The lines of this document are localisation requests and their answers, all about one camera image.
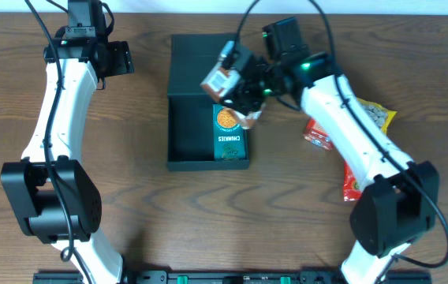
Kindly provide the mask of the dark green gift box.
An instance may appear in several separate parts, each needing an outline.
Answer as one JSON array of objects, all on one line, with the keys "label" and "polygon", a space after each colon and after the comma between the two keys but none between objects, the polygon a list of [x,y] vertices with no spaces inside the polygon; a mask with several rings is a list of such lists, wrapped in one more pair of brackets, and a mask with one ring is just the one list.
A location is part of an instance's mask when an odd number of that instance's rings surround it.
[{"label": "dark green gift box", "polygon": [[200,87],[233,33],[175,34],[171,38],[168,98],[170,171],[245,170],[249,157],[216,160],[214,100]]}]

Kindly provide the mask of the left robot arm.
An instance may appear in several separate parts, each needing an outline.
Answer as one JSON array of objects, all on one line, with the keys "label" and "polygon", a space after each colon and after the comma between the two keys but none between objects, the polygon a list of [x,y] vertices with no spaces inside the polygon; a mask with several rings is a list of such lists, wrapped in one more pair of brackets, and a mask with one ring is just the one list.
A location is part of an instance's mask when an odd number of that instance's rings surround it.
[{"label": "left robot arm", "polygon": [[1,183],[22,233],[78,269],[81,283],[131,283],[123,256],[100,228],[102,200],[81,164],[88,107],[107,77],[133,73],[129,45],[109,40],[114,15],[100,0],[72,0],[68,23],[43,33],[47,84],[35,131]]}]

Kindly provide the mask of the brown white carton box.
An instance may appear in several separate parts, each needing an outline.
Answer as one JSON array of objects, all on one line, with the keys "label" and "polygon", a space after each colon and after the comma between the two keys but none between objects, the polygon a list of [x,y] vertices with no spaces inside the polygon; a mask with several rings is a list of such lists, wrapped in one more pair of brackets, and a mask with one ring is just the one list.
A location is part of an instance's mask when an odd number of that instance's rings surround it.
[{"label": "brown white carton box", "polygon": [[262,89],[248,84],[236,70],[215,65],[200,87],[234,116],[242,129],[254,126],[266,106]]}]

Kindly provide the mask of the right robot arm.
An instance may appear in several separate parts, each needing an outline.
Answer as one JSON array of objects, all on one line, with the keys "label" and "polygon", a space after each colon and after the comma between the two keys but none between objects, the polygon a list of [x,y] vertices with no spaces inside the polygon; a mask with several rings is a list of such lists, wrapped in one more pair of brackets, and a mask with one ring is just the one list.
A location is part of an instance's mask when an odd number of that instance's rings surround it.
[{"label": "right robot arm", "polygon": [[265,26],[263,38],[267,58],[256,57],[238,39],[228,41],[202,87],[245,128],[267,98],[281,95],[321,124],[360,188],[349,217],[356,241],[341,276],[347,283],[386,281],[391,265],[442,220],[437,170],[430,162],[414,162],[381,131],[334,53],[311,53],[295,18]]}]

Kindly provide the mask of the teal Chunkies cookie box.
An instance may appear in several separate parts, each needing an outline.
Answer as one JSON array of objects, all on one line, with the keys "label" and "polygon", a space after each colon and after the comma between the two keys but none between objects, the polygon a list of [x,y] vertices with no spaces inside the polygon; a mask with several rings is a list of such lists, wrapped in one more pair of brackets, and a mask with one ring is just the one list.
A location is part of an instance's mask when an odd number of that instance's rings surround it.
[{"label": "teal Chunkies cookie box", "polygon": [[212,111],[215,160],[245,159],[245,131],[223,106],[214,104]]}]

